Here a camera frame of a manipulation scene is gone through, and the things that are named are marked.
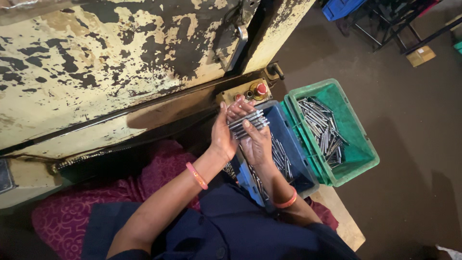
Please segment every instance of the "orange bangle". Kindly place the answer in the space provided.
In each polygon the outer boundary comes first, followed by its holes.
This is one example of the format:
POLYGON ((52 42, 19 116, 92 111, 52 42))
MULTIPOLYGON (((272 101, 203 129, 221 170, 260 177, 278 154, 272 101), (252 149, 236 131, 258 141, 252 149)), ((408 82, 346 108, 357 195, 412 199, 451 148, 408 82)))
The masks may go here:
POLYGON ((274 204, 274 206, 275 206, 276 208, 285 209, 285 208, 287 208, 287 207, 292 206, 292 204, 293 204, 293 203, 295 202, 295 200, 297 199, 297 190, 296 190, 293 186, 291 186, 291 188, 293 189, 293 196, 292 196, 292 198, 289 199, 289 201, 287 201, 286 203, 278 204, 278 203, 274 203, 274 202, 273 202, 273 204, 274 204))
POLYGON ((188 161, 186 163, 186 167, 188 168, 188 170, 192 173, 192 175, 194 176, 194 178, 196 179, 196 181, 199 183, 199 185, 204 189, 208 189, 208 186, 207 184, 205 183, 204 179, 199 175, 199 173, 196 171, 196 169, 194 169, 194 166, 188 161))

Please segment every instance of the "navy shirt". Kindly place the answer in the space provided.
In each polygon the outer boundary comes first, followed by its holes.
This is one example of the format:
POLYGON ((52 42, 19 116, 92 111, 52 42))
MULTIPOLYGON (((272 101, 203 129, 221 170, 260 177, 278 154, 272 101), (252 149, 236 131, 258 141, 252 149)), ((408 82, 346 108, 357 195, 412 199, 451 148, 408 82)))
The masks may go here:
MULTIPOLYGON (((202 213, 184 210, 156 239, 152 255, 134 249, 110 260, 357 259, 330 227, 314 223, 303 228, 279 222, 232 183, 209 188, 200 203, 202 213)), ((115 234, 139 205, 94 205, 82 259, 105 259, 115 234)))

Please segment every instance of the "pile of metal rods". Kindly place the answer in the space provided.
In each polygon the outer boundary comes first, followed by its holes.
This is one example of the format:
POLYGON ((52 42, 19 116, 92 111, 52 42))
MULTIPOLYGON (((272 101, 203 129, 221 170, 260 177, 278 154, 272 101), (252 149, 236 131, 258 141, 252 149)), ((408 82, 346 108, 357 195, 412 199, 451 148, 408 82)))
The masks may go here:
POLYGON ((242 126, 242 121, 244 119, 249 120, 250 123, 254 125, 254 127, 256 127, 258 130, 269 125, 268 119, 263 116, 263 110, 257 110, 239 120, 236 120, 228 124, 230 130, 233 132, 234 136, 237 139, 244 139, 249 136, 245 131, 244 127, 242 126))
POLYGON ((350 144, 338 132, 334 113, 314 97, 302 98, 297 102, 330 168, 342 164, 345 159, 344 145, 350 144))
POLYGON ((269 200, 269 195, 266 192, 265 188, 263 187, 263 184, 261 183, 260 178, 258 177, 254 167, 249 164, 249 170, 250 170, 250 175, 252 175, 252 178, 254 179, 255 184, 257 185, 257 190, 260 193, 260 196, 263 200, 269 200))
POLYGON ((231 162, 228 162, 223 170, 234 180, 236 179, 236 173, 234 172, 233 167, 231 166, 231 162))
POLYGON ((290 166, 292 164, 290 163, 289 158, 287 157, 284 147, 282 147, 282 143, 279 142, 278 139, 274 138, 273 133, 271 133, 271 148, 274 164, 282 173, 282 175, 286 178, 287 182, 291 183, 294 180, 292 176, 292 171, 290 170, 290 166))

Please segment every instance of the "woman's left hand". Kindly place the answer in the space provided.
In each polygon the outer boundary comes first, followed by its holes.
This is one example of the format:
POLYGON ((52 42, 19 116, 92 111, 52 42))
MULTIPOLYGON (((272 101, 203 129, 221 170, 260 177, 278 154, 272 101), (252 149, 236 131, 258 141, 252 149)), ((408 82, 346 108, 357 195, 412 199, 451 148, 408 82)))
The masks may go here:
POLYGON ((248 113, 254 112, 255 108, 253 108, 253 105, 253 101, 245 103, 243 97, 233 102, 228 109, 225 102, 220 103, 220 113, 212 127, 212 144, 210 145, 210 149, 223 157, 226 162, 231 161, 239 145, 239 140, 231 134, 226 119, 228 118, 232 122, 248 113))

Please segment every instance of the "floor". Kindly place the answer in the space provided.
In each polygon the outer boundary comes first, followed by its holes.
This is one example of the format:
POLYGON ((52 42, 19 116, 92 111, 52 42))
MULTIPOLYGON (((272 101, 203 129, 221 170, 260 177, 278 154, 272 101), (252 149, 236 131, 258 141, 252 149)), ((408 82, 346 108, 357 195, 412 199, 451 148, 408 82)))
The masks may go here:
MULTIPOLYGON (((446 22, 418 19, 422 37, 446 22)), ((413 68, 391 42, 377 54, 352 31, 343 37, 313 6, 277 53, 286 75, 273 89, 338 80, 380 156, 380 164, 336 188, 366 237, 362 259, 411 259, 423 246, 462 251, 462 55, 450 34, 432 41, 436 57, 413 68)))

